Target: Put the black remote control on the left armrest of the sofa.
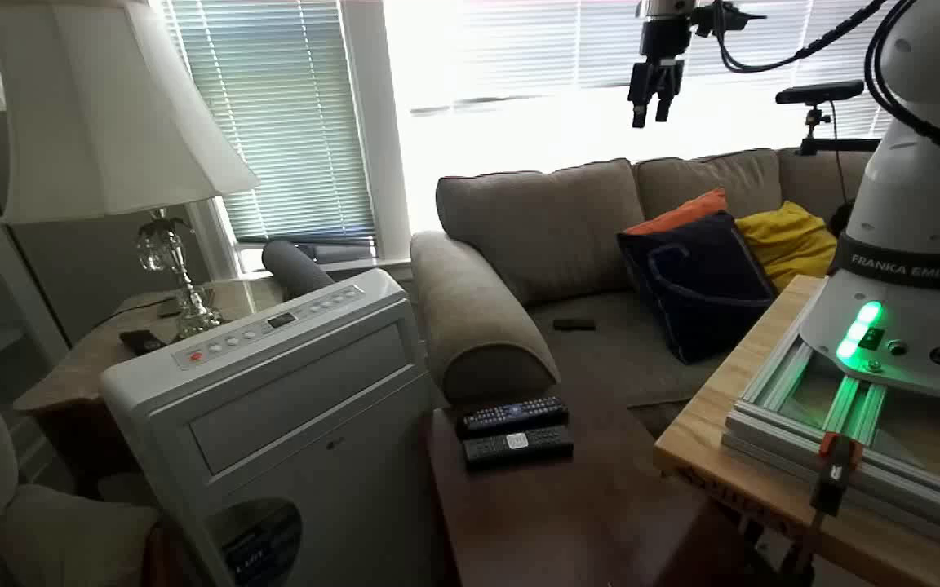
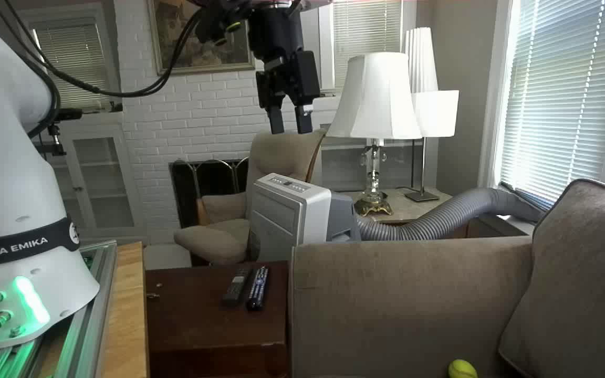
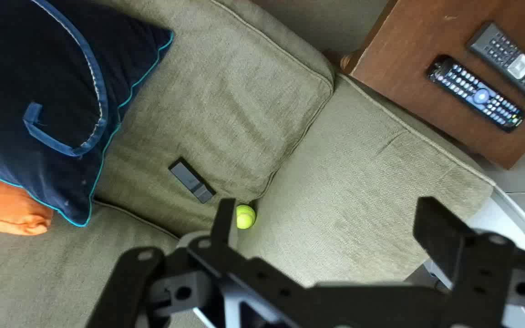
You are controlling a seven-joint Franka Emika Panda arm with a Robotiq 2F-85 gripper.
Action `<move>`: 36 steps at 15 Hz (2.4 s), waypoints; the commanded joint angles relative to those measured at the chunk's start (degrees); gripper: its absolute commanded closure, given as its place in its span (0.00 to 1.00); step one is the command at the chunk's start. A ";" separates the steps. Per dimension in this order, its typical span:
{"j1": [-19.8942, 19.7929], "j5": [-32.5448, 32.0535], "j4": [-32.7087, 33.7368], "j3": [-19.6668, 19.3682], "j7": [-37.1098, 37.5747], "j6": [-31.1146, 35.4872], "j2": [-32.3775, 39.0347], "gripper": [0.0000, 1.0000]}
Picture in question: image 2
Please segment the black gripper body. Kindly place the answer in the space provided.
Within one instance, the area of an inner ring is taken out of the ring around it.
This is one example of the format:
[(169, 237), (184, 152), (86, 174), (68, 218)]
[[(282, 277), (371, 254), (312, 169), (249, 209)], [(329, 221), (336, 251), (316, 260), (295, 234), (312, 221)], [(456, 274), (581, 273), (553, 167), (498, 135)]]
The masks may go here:
[(264, 68), (255, 73), (258, 103), (280, 106), (283, 96), (310, 105), (320, 96), (314, 55), (302, 43), (307, 0), (249, 0), (248, 38)]

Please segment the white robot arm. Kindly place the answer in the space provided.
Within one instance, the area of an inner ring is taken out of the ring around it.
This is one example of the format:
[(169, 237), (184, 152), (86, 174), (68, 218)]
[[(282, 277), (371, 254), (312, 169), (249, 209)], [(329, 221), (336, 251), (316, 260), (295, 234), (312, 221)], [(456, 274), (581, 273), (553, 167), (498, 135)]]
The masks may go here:
[(0, 349), (41, 335), (100, 289), (55, 169), (32, 142), (50, 111), (41, 73), (0, 38)]

